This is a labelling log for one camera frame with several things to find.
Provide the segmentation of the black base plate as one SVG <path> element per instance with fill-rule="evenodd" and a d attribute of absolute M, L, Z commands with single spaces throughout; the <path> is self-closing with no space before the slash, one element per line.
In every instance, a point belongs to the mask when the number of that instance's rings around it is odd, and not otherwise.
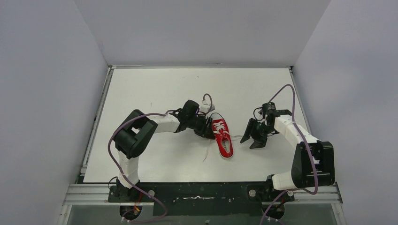
<path fill-rule="evenodd" d="M 255 182 L 140 182 L 137 185 L 146 192 L 153 191 L 161 203 L 141 193 L 136 200 L 116 197 L 111 186 L 110 203 L 131 203 L 140 206 L 153 203 L 153 215 L 160 216 L 164 209 L 169 216 L 227 216 L 247 214 L 261 216 L 270 202 L 290 202 L 293 196 L 275 190 L 270 181 Z"/>

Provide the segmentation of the red sneaker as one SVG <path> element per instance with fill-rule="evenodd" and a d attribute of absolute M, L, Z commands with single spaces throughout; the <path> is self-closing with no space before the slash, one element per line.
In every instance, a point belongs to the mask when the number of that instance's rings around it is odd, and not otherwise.
<path fill-rule="evenodd" d="M 220 155 L 225 158 L 233 156 L 232 140 L 226 120 L 218 112 L 210 115 L 211 128 L 217 142 Z"/>

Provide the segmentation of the white shoelace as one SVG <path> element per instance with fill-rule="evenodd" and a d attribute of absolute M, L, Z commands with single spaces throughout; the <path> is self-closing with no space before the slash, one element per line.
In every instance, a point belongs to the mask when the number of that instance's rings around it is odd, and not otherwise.
<path fill-rule="evenodd" d="M 215 122 L 212 122 L 212 129 L 220 156 L 223 159 L 232 158 L 234 154 L 233 140 L 242 137 L 242 135 L 231 135 L 225 119 L 216 119 Z"/>

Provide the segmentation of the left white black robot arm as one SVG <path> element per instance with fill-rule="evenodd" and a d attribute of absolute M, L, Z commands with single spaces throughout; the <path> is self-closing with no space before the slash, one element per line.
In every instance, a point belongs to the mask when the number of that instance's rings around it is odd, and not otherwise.
<path fill-rule="evenodd" d="M 132 201 L 141 194 L 137 186 L 139 156 L 145 151 L 154 134 L 179 133 L 189 128 L 200 137 L 215 139 L 211 129 L 212 120 L 208 115 L 214 110 L 214 104 L 205 100 L 201 105 L 187 100 L 182 108 L 167 110 L 165 113 L 144 114 L 138 109 L 133 110 L 109 140 L 109 143 L 115 144 L 119 156 L 116 159 L 111 150 L 108 150 L 119 170 L 113 195 Z"/>

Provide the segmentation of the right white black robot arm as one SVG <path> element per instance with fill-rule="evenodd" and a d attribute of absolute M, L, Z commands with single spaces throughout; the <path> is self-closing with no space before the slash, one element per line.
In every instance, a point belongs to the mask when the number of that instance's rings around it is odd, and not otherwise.
<path fill-rule="evenodd" d="M 275 103 L 264 103 L 260 108 L 262 119 L 251 118 L 240 142 L 253 139 L 251 149 L 266 146 L 268 137 L 281 134 L 294 149 L 291 169 L 270 176 L 271 183 L 264 187 L 264 194 L 276 200 L 283 190 L 330 186 L 335 182 L 334 148 L 308 133 L 293 119 L 290 110 L 278 110 Z"/>

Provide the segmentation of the aluminium frame rail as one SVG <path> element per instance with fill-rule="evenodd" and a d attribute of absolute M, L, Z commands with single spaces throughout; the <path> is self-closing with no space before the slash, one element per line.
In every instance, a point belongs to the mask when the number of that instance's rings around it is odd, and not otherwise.
<path fill-rule="evenodd" d="M 289 68 L 112 67 L 59 223 L 344 222 Z"/>

